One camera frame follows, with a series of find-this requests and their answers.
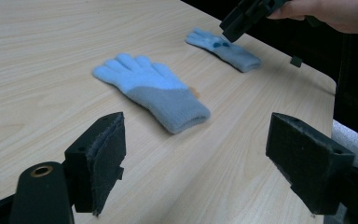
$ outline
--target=grey glove cuff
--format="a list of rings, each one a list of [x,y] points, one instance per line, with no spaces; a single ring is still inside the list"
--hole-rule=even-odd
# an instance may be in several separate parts
[[[261,64],[261,60],[247,50],[225,42],[221,46],[216,47],[213,53],[243,73],[256,69]]]
[[[189,89],[163,90],[137,87],[127,95],[148,110],[170,132],[179,133],[211,116]]]

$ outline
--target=black tool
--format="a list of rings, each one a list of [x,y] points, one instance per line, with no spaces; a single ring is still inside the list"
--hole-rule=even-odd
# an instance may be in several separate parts
[[[358,223],[358,168],[350,150],[300,119],[272,113],[266,154],[313,214],[334,215],[343,203],[348,220]]]
[[[220,28],[223,35],[230,41],[238,40],[243,34],[251,29],[262,18],[269,16],[287,0],[242,0],[238,5],[222,20]],[[311,26],[321,24],[316,18],[306,16],[306,20]]]
[[[48,161],[26,169],[16,193],[0,201],[0,223],[74,223],[78,213],[103,211],[122,178],[126,155],[122,112],[95,121],[65,150],[65,161]]]

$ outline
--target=small blue glove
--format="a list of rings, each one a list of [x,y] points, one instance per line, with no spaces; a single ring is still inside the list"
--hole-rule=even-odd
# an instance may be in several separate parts
[[[231,44],[220,36],[202,31],[200,28],[195,28],[193,32],[187,35],[186,43],[207,49],[243,73],[257,68],[261,64],[260,59],[246,49]]]
[[[179,133],[211,116],[188,87],[162,63],[121,53],[93,70],[101,81],[115,85],[134,102],[150,110],[170,132]]]

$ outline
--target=hand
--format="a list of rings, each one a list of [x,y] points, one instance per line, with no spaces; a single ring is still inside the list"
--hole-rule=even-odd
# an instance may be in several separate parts
[[[305,16],[314,16],[342,33],[358,34],[358,0],[293,0],[268,18],[304,20]]]

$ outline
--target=light wood table surface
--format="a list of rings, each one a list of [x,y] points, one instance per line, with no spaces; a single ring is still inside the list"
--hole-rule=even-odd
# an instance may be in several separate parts
[[[263,63],[245,74],[185,42],[195,27],[221,34],[219,23],[179,0],[0,0],[0,199],[26,168],[63,162],[96,119],[123,111],[123,180],[98,218],[76,223],[322,223],[265,150],[272,112],[330,136],[335,82],[248,35],[236,44]],[[211,118],[167,133],[92,76],[120,52],[167,64]]]

